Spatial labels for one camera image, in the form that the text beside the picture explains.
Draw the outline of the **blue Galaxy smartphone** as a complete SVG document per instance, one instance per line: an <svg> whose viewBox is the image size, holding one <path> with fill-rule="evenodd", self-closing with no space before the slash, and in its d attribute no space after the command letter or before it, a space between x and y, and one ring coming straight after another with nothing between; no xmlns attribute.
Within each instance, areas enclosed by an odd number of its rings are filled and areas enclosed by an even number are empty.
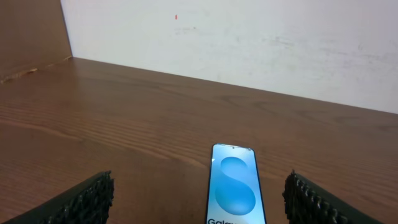
<svg viewBox="0 0 398 224"><path fill-rule="evenodd" d="M267 223L253 149L213 145L205 223Z"/></svg>

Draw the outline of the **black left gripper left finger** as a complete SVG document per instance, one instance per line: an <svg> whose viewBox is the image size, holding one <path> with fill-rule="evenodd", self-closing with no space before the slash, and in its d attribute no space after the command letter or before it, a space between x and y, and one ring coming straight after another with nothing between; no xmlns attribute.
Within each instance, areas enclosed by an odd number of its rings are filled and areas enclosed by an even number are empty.
<svg viewBox="0 0 398 224"><path fill-rule="evenodd" d="M4 224L105 224L113 198L111 171L102 171Z"/></svg>

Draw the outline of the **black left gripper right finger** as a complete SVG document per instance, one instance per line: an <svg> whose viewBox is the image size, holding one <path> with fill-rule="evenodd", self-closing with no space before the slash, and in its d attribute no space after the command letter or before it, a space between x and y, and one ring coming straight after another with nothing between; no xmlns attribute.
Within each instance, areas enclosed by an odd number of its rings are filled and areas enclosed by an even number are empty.
<svg viewBox="0 0 398 224"><path fill-rule="evenodd" d="M381 224L294 171L282 196L290 224Z"/></svg>

